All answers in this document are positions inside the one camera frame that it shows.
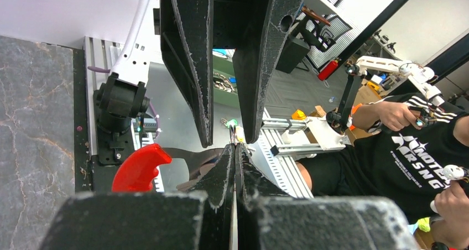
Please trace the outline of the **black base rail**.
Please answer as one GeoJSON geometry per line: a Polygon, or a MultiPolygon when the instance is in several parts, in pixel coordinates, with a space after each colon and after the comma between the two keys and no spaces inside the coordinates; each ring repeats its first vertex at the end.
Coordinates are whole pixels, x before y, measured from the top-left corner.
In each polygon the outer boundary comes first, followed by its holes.
{"type": "Polygon", "coordinates": [[[99,164],[93,105],[93,94],[96,89],[93,73],[86,67],[88,59],[85,51],[73,49],[72,53],[75,191],[93,191],[105,194],[111,191],[112,180],[117,168],[99,164]]]}

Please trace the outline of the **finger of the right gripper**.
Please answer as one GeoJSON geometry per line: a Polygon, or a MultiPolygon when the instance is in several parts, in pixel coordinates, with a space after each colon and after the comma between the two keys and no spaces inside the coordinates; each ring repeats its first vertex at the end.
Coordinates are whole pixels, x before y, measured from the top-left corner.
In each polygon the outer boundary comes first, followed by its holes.
{"type": "Polygon", "coordinates": [[[202,147],[213,144],[213,0],[160,0],[164,64],[187,102],[202,147]]]}
{"type": "Polygon", "coordinates": [[[233,57],[242,126],[248,144],[258,140],[267,89],[289,29],[303,0],[253,0],[233,57]]]}

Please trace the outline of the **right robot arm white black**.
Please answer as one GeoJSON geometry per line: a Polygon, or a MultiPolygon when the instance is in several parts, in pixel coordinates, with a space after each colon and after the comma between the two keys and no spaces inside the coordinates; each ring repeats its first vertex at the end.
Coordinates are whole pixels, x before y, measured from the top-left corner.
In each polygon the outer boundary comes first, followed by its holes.
{"type": "Polygon", "coordinates": [[[159,36],[164,65],[187,102],[200,142],[213,142],[213,49],[233,49],[238,102],[248,143],[259,138],[273,70],[303,0],[139,0],[132,26],[108,78],[92,96],[98,150],[109,165],[130,151],[120,140],[143,114],[151,37],[159,36]]]}

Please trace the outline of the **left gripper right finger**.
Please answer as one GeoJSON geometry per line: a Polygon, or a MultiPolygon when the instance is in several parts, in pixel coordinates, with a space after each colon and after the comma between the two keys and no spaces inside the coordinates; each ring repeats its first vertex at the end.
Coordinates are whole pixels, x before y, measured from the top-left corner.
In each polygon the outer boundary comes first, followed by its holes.
{"type": "Polygon", "coordinates": [[[243,143],[235,149],[235,181],[239,249],[266,249],[272,237],[274,221],[269,203],[291,196],[258,169],[243,143]]]}

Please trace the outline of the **green bin with keys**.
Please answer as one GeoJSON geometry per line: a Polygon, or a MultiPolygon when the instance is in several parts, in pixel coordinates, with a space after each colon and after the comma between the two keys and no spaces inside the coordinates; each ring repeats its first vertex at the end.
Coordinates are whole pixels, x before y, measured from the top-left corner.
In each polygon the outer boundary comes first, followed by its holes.
{"type": "Polygon", "coordinates": [[[213,55],[213,100],[239,109],[237,83],[231,60],[213,55]]]}

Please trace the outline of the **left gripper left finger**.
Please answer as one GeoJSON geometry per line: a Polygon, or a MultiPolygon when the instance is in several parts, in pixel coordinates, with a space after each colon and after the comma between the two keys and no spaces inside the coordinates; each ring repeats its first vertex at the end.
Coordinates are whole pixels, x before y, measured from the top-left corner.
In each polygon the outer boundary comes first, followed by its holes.
{"type": "Polygon", "coordinates": [[[235,145],[212,149],[209,154],[195,169],[197,177],[176,188],[182,192],[204,191],[207,194],[198,249],[230,249],[235,145]]]}

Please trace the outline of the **person in black shirt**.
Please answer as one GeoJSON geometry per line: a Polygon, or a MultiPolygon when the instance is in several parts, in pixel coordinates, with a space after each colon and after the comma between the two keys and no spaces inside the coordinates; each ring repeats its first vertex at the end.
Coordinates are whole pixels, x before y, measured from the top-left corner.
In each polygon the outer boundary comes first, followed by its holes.
{"type": "Polygon", "coordinates": [[[430,218],[433,239],[468,247],[468,185],[449,180],[447,165],[468,167],[468,112],[432,106],[420,93],[360,106],[352,124],[368,133],[338,152],[297,160],[314,196],[382,196],[410,223],[430,218]]]}

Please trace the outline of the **red fire extinguisher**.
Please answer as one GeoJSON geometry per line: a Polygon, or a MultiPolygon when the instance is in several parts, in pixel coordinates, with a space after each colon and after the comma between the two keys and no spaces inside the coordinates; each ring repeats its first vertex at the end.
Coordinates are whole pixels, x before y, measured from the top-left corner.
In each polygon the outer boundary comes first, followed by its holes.
{"type": "Polygon", "coordinates": [[[321,81],[327,80],[334,72],[335,70],[339,67],[339,62],[341,61],[340,58],[335,58],[331,61],[329,61],[319,72],[318,74],[318,79],[321,81]]]}

